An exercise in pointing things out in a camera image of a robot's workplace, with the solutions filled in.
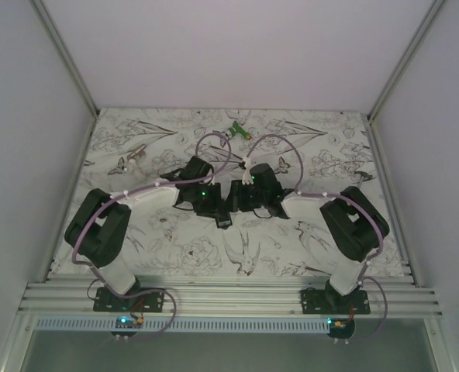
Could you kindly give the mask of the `black fuse box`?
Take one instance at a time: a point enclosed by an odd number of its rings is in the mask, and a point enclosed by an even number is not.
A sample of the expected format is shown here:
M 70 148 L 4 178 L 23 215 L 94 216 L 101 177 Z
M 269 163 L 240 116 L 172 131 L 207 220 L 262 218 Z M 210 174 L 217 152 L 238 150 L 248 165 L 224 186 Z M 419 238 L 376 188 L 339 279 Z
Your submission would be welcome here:
M 228 229 L 233 225 L 230 213 L 224 207 L 217 209 L 215 221 L 218 229 Z

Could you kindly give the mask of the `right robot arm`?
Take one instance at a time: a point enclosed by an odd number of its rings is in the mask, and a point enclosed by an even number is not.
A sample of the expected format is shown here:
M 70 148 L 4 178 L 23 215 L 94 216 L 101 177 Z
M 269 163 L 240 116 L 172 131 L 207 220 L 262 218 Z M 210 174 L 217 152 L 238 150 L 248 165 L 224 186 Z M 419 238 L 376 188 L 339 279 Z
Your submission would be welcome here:
M 385 218 L 356 186 L 339 194 L 306 194 L 283 188 L 268 164 L 245 170 L 231 181 L 225 208 L 251 212 L 265 208 L 272 218 L 306 219 L 320 212 L 340 251 L 325 294 L 326 307 L 343 313 L 353 303 L 352 292 L 361 285 L 370 262 L 381 253 L 390 228 Z

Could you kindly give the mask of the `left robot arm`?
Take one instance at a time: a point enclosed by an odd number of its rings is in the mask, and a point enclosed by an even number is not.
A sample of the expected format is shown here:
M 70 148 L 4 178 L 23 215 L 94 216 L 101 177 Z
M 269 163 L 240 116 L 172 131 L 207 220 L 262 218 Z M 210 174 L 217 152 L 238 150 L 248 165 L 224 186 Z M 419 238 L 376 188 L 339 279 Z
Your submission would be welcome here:
M 129 224 L 162 208 L 213 196 L 213 178 L 223 169 L 192 157 L 184 168 L 153 184 L 112 194 L 100 188 L 89 191 L 64 233 L 64 241 L 73 247 L 72 262 L 90 268 L 120 310 L 133 310 L 140 301 L 138 280 L 122 256 Z

